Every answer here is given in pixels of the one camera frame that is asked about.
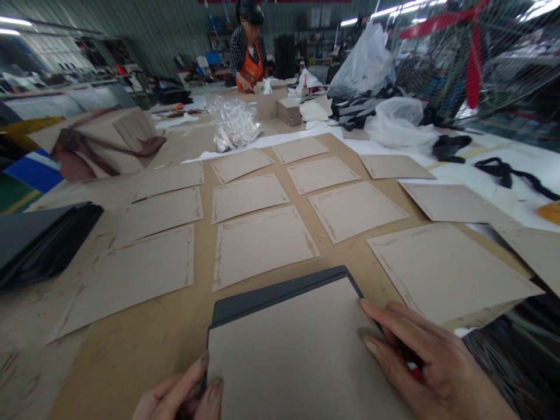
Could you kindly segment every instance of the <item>red fan blade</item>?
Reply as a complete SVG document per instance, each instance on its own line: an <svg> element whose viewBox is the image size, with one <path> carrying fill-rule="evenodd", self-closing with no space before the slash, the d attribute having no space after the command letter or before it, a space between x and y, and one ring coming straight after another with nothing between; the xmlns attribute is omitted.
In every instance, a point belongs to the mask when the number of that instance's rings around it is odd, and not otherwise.
<svg viewBox="0 0 560 420"><path fill-rule="evenodd" d="M482 66L478 22L474 22L472 30L467 62L467 104L470 109L475 109L480 97L480 67Z"/></svg>
<svg viewBox="0 0 560 420"><path fill-rule="evenodd" d="M480 13L488 6L490 0L480 0L475 7L460 13L445 13L425 22L418 23L401 32L400 39L414 39L430 35L439 30L455 25L462 20L478 18Z"/></svg>

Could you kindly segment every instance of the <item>brown leather strap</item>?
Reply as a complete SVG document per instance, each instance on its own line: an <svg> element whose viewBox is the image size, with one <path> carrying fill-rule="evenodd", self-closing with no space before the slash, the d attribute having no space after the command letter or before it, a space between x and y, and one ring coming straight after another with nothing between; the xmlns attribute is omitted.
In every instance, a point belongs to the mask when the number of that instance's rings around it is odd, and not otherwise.
<svg viewBox="0 0 560 420"><path fill-rule="evenodd" d="M64 162L68 162L68 163L72 164L72 170L79 172L79 173L76 173L74 176L71 177L74 180L84 180L84 179L91 179L91 178L96 177L95 174L93 175L93 177L91 176L92 173L93 173L93 170L88 165L88 163L85 160L83 160L79 155L77 155L77 153L75 153L75 152L79 152L83 156L85 156L86 158L90 159L94 164L99 166L100 169L102 169L105 173L107 173L110 176L116 176L116 175L120 174L118 172L118 170L113 168L101 156L99 156L92 149L90 144L96 144L96 145L102 146L106 149L116 151L116 152L120 152L120 153L124 153L126 155L130 155L130 156L133 156L133 157L136 157L136 158L142 158L142 157L143 158L149 158L150 156L153 156L161 148L161 146L165 143L166 138L161 137L161 136L154 136L154 137L151 137L147 140L137 139L140 142L140 144L142 145L142 150L140 152L134 152L134 151L129 150L129 149L124 149L124 148L115 146L115 145L113 145L111 143L108 143L106 141L103 141L103 140L94 139L90 136L87 136L87 135L84 135L84 134L80 133L76 129L77 127L80 127L81 125L86 124L86 123L94 120L95 118L98 118L102 115L105 115L109 112L112 112L115 109L114 108L108 108L108 109L106 108L106 109L96 110L96 111L92 112L91 115L89 115L85 118L82 118L79 121L76 121L74 124L68 126L67 128L64 128L60 131L60 134L58 135L57 143L56 143L56 146L53 150L52 155L53 155L53 157L58 158L63 165L64 165ZM80 169L79 168L79 162L82 162L82 164L85 167Z"/></svg>

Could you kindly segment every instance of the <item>fluorescent light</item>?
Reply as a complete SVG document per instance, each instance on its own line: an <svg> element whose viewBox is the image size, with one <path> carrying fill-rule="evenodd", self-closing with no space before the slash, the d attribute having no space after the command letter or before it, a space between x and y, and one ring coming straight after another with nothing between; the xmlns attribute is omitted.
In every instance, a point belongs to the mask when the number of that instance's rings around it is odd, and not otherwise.
<svg viewBox="0 0 560 420"><path fill-rule="evenodd" d="M385 10L381 10L377 13L372 13L372 15L370 16L370 18L376 18L377 16L383 16L383 15L388 15L389 13L393 13L396 12L398 9L398 7L393 7L393 8L389 8L389 9L385 9Z"/></svg>
<svg viewBox="0 0 560 420"><path fill-rule="evenodd" d="M33 26L31 22L21 19L12 19L11 17L0 16L0 22L11 23L13 25Z"/></svg>
<svg viewBox="0 0 560 420"><path fill-rule="evenodd" d="M438 5L438 4L444 4L446 1L447 0L432 0L432 1L415 0L415 1L405 3L402 6L395 6L395 7L392 7L392 8L381 10L377 13L373 13L370 16L370 18L373 19L377 16L383 16L383 15L398 16L402 13L413 12L413 11L418 10L419 8L423 7L423 6L434 7L435 5Z"/></svg>
<svg viewBox="0 0 560 420"><path fill-rule="evenodd" d="M13 29L0 29L0 34L21 35L18 31L14 31Z"/></svg>
<svg viewBox="0 0 560 420"><path fill-rule="evenodd" d="M357 21L358 21L357 17L355 17L353 19L343 20L340 23L340 26L349 26L349 25L352 25L352 24L354 25Z"/></svg>
<svg viewBox="0 0 560 420"><path fill-rule="evenodd" d="M552 12L560 6L560 0L536 0L533 5L522 15L516 17L518 22L526 22L545 13Z"/></svg>

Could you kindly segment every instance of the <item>orange apron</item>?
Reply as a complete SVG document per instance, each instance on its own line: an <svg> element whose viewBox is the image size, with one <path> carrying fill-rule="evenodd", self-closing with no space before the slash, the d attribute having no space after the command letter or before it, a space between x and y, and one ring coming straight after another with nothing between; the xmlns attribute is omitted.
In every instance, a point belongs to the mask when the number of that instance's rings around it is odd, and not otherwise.
<svg viewBox="0 0 560 420"><path fill-rule="evenodd" d="M252 87L255 87L257 82L262 80L264 76L263 59L261 58L261 53L258 50L258 42L255 43L255 48L257 49L258 64L255 64L251 57L249 57L249 47L247 46L247 52L245 53L245 64L243 64L243 68L239 71L241 77L248 81ZM237 89L240 92L243 91L243 87L239 82L237 82Z"/></svg>

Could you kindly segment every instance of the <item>black hat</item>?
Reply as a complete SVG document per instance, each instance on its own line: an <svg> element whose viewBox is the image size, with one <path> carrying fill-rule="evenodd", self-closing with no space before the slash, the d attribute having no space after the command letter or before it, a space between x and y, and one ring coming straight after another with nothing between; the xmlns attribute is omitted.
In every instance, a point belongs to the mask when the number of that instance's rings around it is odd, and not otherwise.
<svg viewBox="0 0 560 420"><path fill-rule="evenodd" d="M239 24L241 24L241 17L248 20L253 26L261 26L264 22L261 6L257 4L256 0L237 0L235 17Z"/></svg>

